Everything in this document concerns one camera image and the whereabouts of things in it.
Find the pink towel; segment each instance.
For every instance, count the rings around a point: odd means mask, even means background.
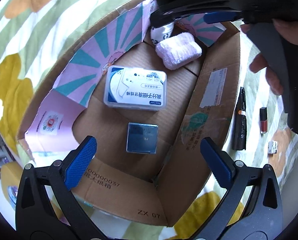
[[[175,70],[199,58],[202,49],[191,33],[181,33],[159,42],[156,53],[162,58],[166,68]]]

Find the circular logo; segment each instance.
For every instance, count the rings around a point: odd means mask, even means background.
[[[52,132],[57,127],[58,121],[59,118],[56,114],[49,115],[43,122],[43,130]]]

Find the cardboard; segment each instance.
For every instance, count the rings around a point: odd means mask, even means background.
[[[134,8],[142,1],[132,0],[119,11]],[[32,147],[25,140],[25,133],[39,120],[45,102],[54,94],[52,87],[56,88],[60,73],[63,75],[66,65],[84,42],[118,15],[113,12],[92,27],[91,32],[85,33],[42,82],[18,131],[19,142],[25,150],[30,151]],[[226,31],[215,44],[210,48],[201,45],[204,50],[201,58],[171,71],[156,55],[148,33],[142,33],[144,42],[132,47],[114,64],[165,71],[167,108],[158,112],[109,108],[103,103],[105,78],[101,78],[88,104],[72,121],[72,133],[77,142],[86,135],[94,136],[98,142],[96,156],[79,185],[72,189],[73,194],[88,205],[118,217],[151,225],[173,226],[210,176],[208,165],[200,153],[201,139],[210,136],[220,147],[225,141],[238,92],[239,38],[238,30],[227,24]],[[62,94],[56,96],[59,101],[70,98]],[[210,105],[201,108],[202,101]],[[129,122],[159,126],[155,155],[125,151]],[[65,122],[60,125],[71,127]]]

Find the finger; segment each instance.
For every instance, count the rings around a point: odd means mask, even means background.
[[[270,68],[267,68],[267,70],[266,70],[266,80],[267,80],[272,92],[275,95],[277,95],[277,96],[282,95],[283,87],[280,84],[280,81],[279,81],[277,75]]]
[[[298,45],[298,22],[285,22],[273,19],[276,30],[290,43]]]
[[[259,53],[257,56],[255,56],[249,68],[253,73],[257,73],[259,70],[262,70],[265,67],[268,67],[268,62],[265,60],[262,54]]]
[[[249,24],[242,24],[240,25],[241,31],[246,34],[250,30],[250,25]]]

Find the lipstick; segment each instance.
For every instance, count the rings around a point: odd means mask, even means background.
[[[268,117],[267,117],[267,108],[260,108],[260,132],[266,133],[268,131]]]

